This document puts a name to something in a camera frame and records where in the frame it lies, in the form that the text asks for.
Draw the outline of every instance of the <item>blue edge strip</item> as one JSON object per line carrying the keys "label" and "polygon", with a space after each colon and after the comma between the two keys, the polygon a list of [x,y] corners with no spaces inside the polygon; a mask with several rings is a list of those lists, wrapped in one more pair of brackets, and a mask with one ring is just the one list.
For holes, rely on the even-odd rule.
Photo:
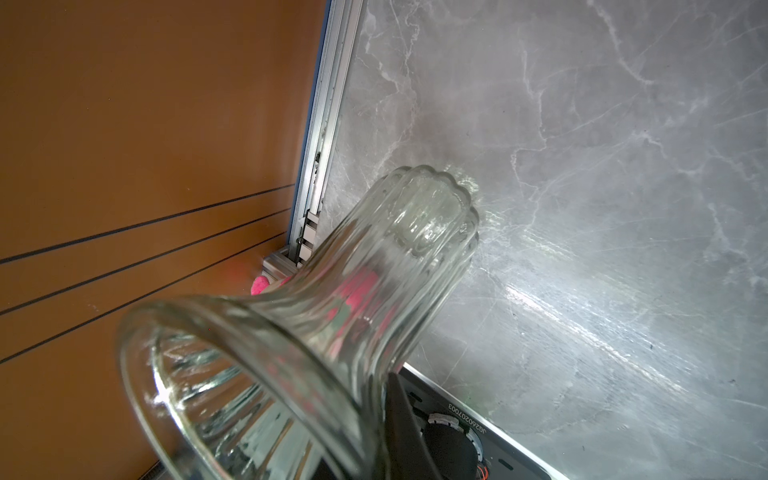
{"label": "blue edge strip", "polygon": [[317,48],[317,60],[315,61],[315,78],[312,81],[312,94],[310,95],[310,106],[306,111],[306,126],[304,128],[304,142],[301,144],[301,158],[299,159],[299,173],[296,174],[296,186],[293,189],[293,205],[290,209],[290,220],[288,223],[288,235],[286,236],[286,245],[290,243],[290,231],[293,226],[293,215],[296,213],[296,200],[299,197],[299,183],[301,182],[301,173],[304,172],[304,164],[306,159],[304,158],[304,152],[306,150],[306,142],[310,136],[310,119],[312,117],[312,106],[315,103],[315,90],[317,88],[317,77],[320,73],[320,59],[323,56],[323,43],[326,40],[326,29],[328,27],[328,14],[331,10],[331,0],[326,2],[326,13],[323,16],[323,30],[320,32],[320,45]]}

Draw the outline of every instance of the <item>black stripe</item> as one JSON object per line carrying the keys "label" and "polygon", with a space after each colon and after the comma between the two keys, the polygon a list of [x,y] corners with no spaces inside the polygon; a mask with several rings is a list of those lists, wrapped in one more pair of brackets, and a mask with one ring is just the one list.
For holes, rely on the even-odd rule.
{"label": "black stripe", "polygon": [[269,218],[269,217],[272,217],[274,215],[281,214],[282,212],[287,212],[288,210],[290,210],[290,208],[285,208],[285,209],[277,211],[277,212],[275,212],[273,214],[269,214],[269,215],[266,215],[264,217],[257,218],[255,220],[251,220],[250,222],[242,223],[240,225],[237,225],[236,227],[227,228],[226,230],[222,230],[219,233],[214,233],[213,235],[209,235],[209,236],[207,236],[205,238],[201,238],[199,240],[195,240],[194,242],[189,242],[186,245],[182,245],[181,247],[172,248],[172,249],[170,249],[170,250],[168,250],[166,252],[158,253],[157,255],[153,255],[152,257],[145,258],[144,260],[139,260],[139,261],[134,262],[134,263],[132,263],[130,265],[122,266],[122,267],[120,267],[120,268],[118,268],[116,270],[112,270],[111,272],[102,273],[99,276],[95,276],[93,278],[89,278],[88,280],[83,280],[82,282],[76,283],[75,285],[66,286],[65,288],[62,288],[60,290],[56,290],[55,292],[47,293],[47,294],[45,294],[43,296],[39,296],[38,298],[35,298],[35,299],[32,299],[32,300],[28,300],[28,301],[23,302],[23,303],[19,303],[18,305],[11,306],[11,307],[9,307],[9,308],[7,308],[5,310],[0,310],[0,316],[5,315],[6,313],[14,312],[14,311],[16,311],[18,309],[24,308],[25,306],[30,306],[33,303],[37,303],[37,302],[40,302],[42,300],[47,300],[47,299],[51,298],[52,296],[57,296],[59,293],[68,292],[69,290],[73,290],[75,288],[78,288],[79,286],[87,285],[87,284],[89,284],[91,282],[95,282],[96,280],[101,280],[102,278],[105,278],[106,276],[114,275],[115,273],[120,273],[123,270],[128,270],[129,268],[132,268],[132,267],[137,266],[137,265],[141,265],[142,263],[146,263],[146,262],[155,260],[157,258],[160,258],[160,257],[163,257],[165,255],[168,255],[169,253],[177,252],[178,250],[181,250],[183,248],[191,247],[192,245],[194,245],[196,243],[204,242],[205,240],[209,240],[211,238],[218,237],[219,235],[223,235],[225,233],[229,233],[232,230],[237,230],[238,228],[245,227],[246,225],[250,225],[252,223],[258,222],[259,220],[264,220],[265,218]]}
{"label": "black stripe", "polygon": [[259,243],[255,243],[254,245],[251,245],[251,246],[250,246],[250,247],[248,247],[248,248],[244,248],[244,249],[242,249],[242,250],[241,250],[241,251],[239,251],[239,252],[233,253],[233,254],[229,255],[228,257],[224,257],[223,259],[221,259],[221,260],[218,260],[217,262],[213,262],[211,265],[208,265],[208,266],[204,266],[203,268],[201,268],[201,269],[199,269],[199,270],[195,270],[194,272],[192,272],[192,273],[189,273],[188,275],[184,275],[184,276],[182,276],[180,279],[178,279],[178,280],[174,280],[173,282],[171,282],[171,283],[168,283],[167,285],[163,285],[163,286],[161,286],[160,288],[157,288],[157,289],[155,289],[155,290],[152,290],[152,291],[151,291],[151,292],[149,292],[149,293],[145,293],[145,294],[144,294],[144,295],[142,295],[142,296],[138,296],[138,297],[134,298],[134,299],[133,299],[133,300],[131,300],[131,301],[128,301],[128,302],[126,302],[126,303],[123,303],[123,304],[122,304],[122,305],[120,305],[120,306],[116,306],[115,308],[113,308],[112,310],[109,310],[108,312],[104,312],[104,313],[102,313],[102,314],[100,314],[100,315],[96,315],[95,317],[93,317],[93,318],[92,318],[92,319],[90,319],[90,320],[86,320],[86,321],[84,321],[83,323],[80,323],[80,324],[78,324],[78,325],[75,325],[75,326],[73,326],[73,327],[71,327],[71,328],[69,328],[69,329],[66,329],[65,331],[63,331],[63,332],[61,332],[61,333],[57,333],[56,335],[53,335],[52,337],[49,337],[49,338],[47,338],[47,339],[43,340],[42,342],[38,342],[38,343],[34,344],[33,346],[28,346],[27,348],[25,348],[25,349],[23,349],[23,350],[20,350],[20,351],[18,351],[18,352],[16,352],[16,353],[14,353],[13,355],[10,355],[10,356],[6,356],[4,359],[0,360],[0,364],[3,364],[3,363],[5,363],[5,362],[7,362],[7,361],[9,361],[9,360],[13,360],[13,359],[14,359],[14,358],[16,358],[17,356],[20,356],[20,355],[24,355],[25,353],[27,353],[27,352],[30,352],[30,351],[32,351],[32,350],[34,350],[34,349],[38,348],[39,346],[43,346],[43,345],[45,345],[46,343],[48,343],[48,342],[51,342],[52,340],[56,340],[56,339],[57,339],[58,337],[60,337],[60,336],[64,336],[64,335],[66,335],[67,333],[70,333],[70,332],[74,332],[76,329],[79,329],[79,328],[80,328],[80,327],[82,327],[82,326],[86,326],[86,325],[88,325],[89,323],[95,322],[96,320],[100,319],[100,318],[101,318],[101,317],[103,317],[103,316],[109,315],[110,313],[114,313],[114,312],[117,312],[117,311],[118,311],[119,309],[121,309],[121,308],[125,308],[126,306],[129,306],[129,305],[131,305],[132,303],[136,303],[136,302],[138,302],[139,300],[142,300],[142,299],[144,299],[144,298],[147,298],[148,296],[150,296],[150,295],[153,295],[153,294],[155,294],[155,293],[157,293],[157,292],[161,291],[162,289],[168,288],[169,286],[171,286],[171,285],[174,285],[175,283],[179,283],[181,280],[186,280],[187,278],[189,278],[189,277],[191,277],[191,276],[193,276],[193,275],[197,275],[198,273],[202,272],[203,270],[208,270],[209,268],[211,268],[211,267],[212,267],[212,266],[214,266],[214,265],[218,265],[219,263],[225,262],[225,261],[229,260],[230,258],[232,258],[232,257],[236,257],[236,256],[240,255],[241,253],[247,252],[248,250],[250,250],[250,249],[252,249],[252,248],[254,248],[254,247],[258,247],[258,246],[259,246],[259,245],[261,245],[262,243],[266,243],[266,242],[268,242],[268,241],[270,241],[270,240],[274,240],[274,239],[276,239],[277,237],[279,237],[280,235],[284,235],[285,233],[286,233],[286,232],[281,232],[281,233],[278,233],[277,235],[275,235],[274,237],[270,237],[270,238],[267,238],[266,240],[262,240],[262,241],[260,241]]}
{"label": "black stripe", "polygon": [[32,257],[34,255],[39,255],[40,253],[46,253],[46,252],[50,252],[52,250],[58,250],[60,248],[69,247],[70,245],[75,245],[77,243],[83,243],[83,242],[87,242],[89,240],[95,240],[97,238],[107,237],[109,235],[114,235],[115,233],[124,232],[126,230],[132,230],[134,228],[144,227],[146,225],[151,225],[153,223],[161,222],[163,220],[170,220],[171,218],[182,217],[183,215],[193,214],[193,213],[199,212],[201,210],[207,210],[209,208],[219,207],[220,205],[231,204],[232,202],[237,202],[238,200],[245,200],[246,198],[257,197],[258,195],[268,194],[270,192],[275,192],[275,191],[278,191],[278,190],[282,190],[283,188],[295,187],[295,186],[296,186],[295,184],[290,184],[290,185],[284,185],[284,186],[278,187],[278,188],[270,188],[269,190],[264,190],[264,191],[261,191],[261,192],[256,192],[255,194],[243,195],[242,197],[233,198],[232,200],[225,200],[223,202],[216,202],[215,204],[206,205],[205,207],[193,208],[192,210],[187,210],[187,211],[184,211],[184,212],[180,212],[178,214],[167,215],[165,217],[156,218],[154,220],[147,220],[146,222],[135,223],[134,225],[128,225],[127,227],[121,227],[121,228],[117,228],[115,230],[109,230],[108,232],[96,233],[95,235],[89,235],[88,237],[78,238],[77,240],[69,240],[68,242],[64,242],[64,243],[57,243],[56,245],[51,245],[50,247],[38,248],[37,250],[33,250],[31,252],[20,253],[18,255],[12,255],[10,257],[6,257],[6,258],[0,260],[0,265],[2,265],[3,263],[8,263],[8,262],[13,262],[15,260],[20,260],[22,258]]}

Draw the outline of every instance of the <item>glass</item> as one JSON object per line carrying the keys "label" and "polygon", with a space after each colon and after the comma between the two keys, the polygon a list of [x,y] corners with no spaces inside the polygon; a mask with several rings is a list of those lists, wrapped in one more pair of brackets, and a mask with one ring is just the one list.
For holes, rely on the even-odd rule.
{"label": "glass", "polygon": [[379,180],[276,290],[145,303],[121,324],[124,386],[176,478],[389,476],[386,374],[477,247],[469,193],[432,168]]}

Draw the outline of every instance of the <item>orange wall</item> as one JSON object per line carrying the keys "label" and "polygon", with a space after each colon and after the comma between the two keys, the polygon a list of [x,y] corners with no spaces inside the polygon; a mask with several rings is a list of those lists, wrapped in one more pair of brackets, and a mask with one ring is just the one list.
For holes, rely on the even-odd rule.
{"label": "orange wall", "polygon": [[0,6],[3,478],[138,478],[125,309],[285,243],[325,2]]}

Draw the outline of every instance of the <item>gray marble tabletop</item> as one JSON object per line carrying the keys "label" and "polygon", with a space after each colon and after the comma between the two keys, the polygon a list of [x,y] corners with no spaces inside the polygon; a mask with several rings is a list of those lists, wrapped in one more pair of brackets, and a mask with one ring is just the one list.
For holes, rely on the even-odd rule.
{"label": "gray marble tabletop", "polygon": [[768,2],[369,0],[321,214],[452,172],[409,360],[573,480],[768,478]]}

